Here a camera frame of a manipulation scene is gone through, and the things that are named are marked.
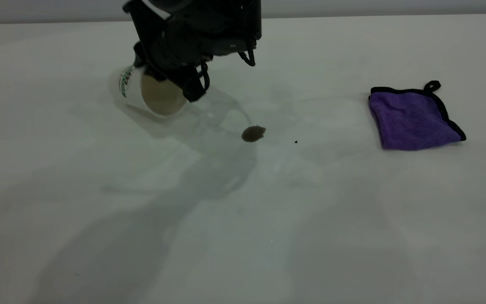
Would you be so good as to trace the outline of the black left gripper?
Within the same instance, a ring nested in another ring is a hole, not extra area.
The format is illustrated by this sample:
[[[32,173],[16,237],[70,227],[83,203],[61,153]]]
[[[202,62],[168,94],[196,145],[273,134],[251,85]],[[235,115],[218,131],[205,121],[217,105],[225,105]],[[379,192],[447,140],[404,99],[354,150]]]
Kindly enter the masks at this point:
[[[123,11],[139,38],[133,65],[175,71],[174,83],[191,103],[209,89],[207,63],[214,57],[238,54],[255,66],[262,38],[260,0],[152,0],[151,6],[129,0]]]

